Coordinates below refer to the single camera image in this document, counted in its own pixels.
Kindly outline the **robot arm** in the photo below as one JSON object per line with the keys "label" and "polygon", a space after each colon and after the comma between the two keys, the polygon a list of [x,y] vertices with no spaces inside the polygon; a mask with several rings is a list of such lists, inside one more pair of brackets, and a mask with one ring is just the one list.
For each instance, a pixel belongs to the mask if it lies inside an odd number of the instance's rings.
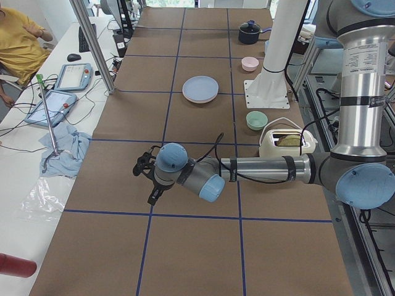
{"label": "robot arm", "polygon": [[369,210],[394,195],[394,173],[380,146],[381,118],[386,103],[385,65],[394,35],[393,1],[320,1],[315,15],[319,47],[342,47],[338,140],[329,152],[312,148],[312,135],[295,130],[263,129],[259,156],[220,158],[212,148],[199,159],[176,143],[146,151],[133,168],[154,188],[148,202],[179,184],[214,202],[226,182],[249,180],[281,184],[295,180],[317,184],[345,204]]}

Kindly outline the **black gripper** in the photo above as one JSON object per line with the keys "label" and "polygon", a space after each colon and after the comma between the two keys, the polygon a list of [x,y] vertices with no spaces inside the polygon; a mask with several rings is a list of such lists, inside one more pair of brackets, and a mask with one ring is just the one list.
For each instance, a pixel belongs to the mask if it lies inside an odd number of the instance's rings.
{"label": "black gripper", "polygon": [[164,193],[164,191],[167,191],[173,187],[173,183],[162,184],[155,179],[154,171],[156,156],[152,154],[155,148],[160,149],[161,146],[151,146],[151,148],[145,151],[142,156],[138,157],[132,171],[134,176],[139,176],[140,174],[143,174],[145,175],[145,177],[152,181],[154,187],[148,197],[148,203],[150,205],[155,205],[158,199]]}

